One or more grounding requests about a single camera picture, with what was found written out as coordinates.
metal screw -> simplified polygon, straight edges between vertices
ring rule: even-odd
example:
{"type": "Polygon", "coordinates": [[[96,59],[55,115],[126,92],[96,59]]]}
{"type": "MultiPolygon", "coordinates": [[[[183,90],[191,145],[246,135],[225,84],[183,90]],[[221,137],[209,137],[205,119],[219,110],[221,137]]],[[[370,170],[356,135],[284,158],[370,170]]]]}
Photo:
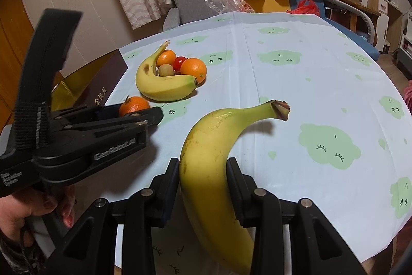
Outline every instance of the metal screw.
{"type": "Polygon", "coordinates": [[[254,193],[257,196],[265,196],[266,195],[266,190],[262,189],[262,188],[256,188],[254,193]]]}
{"type": "Polygon", "coordinates": [[[312,206],[312,201],[310,199],[304,198],[300,201],[300,204],[302,204],[304,207],[308,208],[312,206]]]}
{"type": "Polygon", "coordinates": [[[103,207],[103,206],[106,205],[106,203],[107,203],[107,200],[105,200],[104,198],[99,198],[99,199],[94,201],[94,206],[103,207]]]}
{"type": "Polygon", "coordinates": [[[145,197],[151,196],[151,195],[153,195],[153,190],[150,189],[150,188],[144,188],[144,189],[140,192],[140,194],[141,194],[142,196],[145,196],[145,197]]]}
{"type": "Polygon", "coordinates": [[[138,121],[137,123],[136,123],[136,125],[146,125],[148,123],[148,121],[147,120],[143,120],[143,121],[138,121]]]}

gift box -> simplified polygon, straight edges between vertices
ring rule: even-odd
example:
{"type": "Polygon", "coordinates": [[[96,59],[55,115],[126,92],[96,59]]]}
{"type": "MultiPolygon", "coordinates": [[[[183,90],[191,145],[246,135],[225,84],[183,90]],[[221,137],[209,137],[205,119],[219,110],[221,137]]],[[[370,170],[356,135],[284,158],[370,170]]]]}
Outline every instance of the gift box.
{"type": "Polygon", "coordinates": [[[51,111],[79,105],[104,105],[126,70],[118,49],[89,62],[54,88],[51,111]]]}

tangerine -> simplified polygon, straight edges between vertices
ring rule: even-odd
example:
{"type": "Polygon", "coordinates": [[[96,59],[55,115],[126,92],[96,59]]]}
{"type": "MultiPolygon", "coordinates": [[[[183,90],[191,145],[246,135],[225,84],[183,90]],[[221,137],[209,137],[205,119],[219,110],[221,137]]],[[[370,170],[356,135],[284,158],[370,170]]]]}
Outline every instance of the tangerine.
{"type": "Polygon", "coordinates": [[[171,49],[166,49],[159,55],[156,61],[156,66],[159,68],[163,64],[173,65],[173,61],[176,59],[176,54],[171,49]]]}
{"type": "Polygon", "coordinates": [[[200,59],[191,57],[182,63],[181,74],[196,77],[198,84],[201,84],[206,79],[206,73],[206,64],[200,59]]]}
{"type": "Polygon", "coordinates": [[[126,97],[126,100],[119,108],[119,116],[123,117],[127,113],[149,109],[150,105],[147,100],[140,96],[126,97]]]}

banana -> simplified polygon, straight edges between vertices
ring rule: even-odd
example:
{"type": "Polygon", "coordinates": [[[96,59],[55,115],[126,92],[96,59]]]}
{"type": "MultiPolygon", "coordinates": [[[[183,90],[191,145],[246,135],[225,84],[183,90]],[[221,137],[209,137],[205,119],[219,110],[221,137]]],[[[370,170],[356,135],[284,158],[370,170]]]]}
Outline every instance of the banana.
{"type": "Polygon", "coordinates": [[[240,275],[250,273],[253,241],[236,220],[226,181],[226,160],[240,133],[255,121],[286,121],[289,105],[269,101],[247,109],[221,109],[200,119],[183,144],[180,181],[190,223],[219,263],[240,275]]]}
{"type": "Polygon", "coordinates": [[[146,97],[158,102],[179,101],[197,88],[196,77],[190,75],[165,76],[156,75],[156,61],[169,45],[163,43],[155,53],[145,59],[136,73],[136,86],[146,97]]]}

dark sleeve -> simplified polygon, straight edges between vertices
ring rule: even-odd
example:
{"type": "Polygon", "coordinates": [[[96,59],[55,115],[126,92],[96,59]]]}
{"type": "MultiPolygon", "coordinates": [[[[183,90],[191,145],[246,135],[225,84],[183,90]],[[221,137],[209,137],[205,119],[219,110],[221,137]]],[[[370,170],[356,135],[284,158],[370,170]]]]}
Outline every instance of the dark sleeve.
{"type": "MultiPolygon", "coordinates": [[[[45,262],[45,257],[36,242],[31,247],[25,247],[28,261],[37,272],[45,262]]],[[[23,257],[20,246],[7,239],[0,231],[0,252],[16,274],[28,274],[27,263],[23,257]]]]}

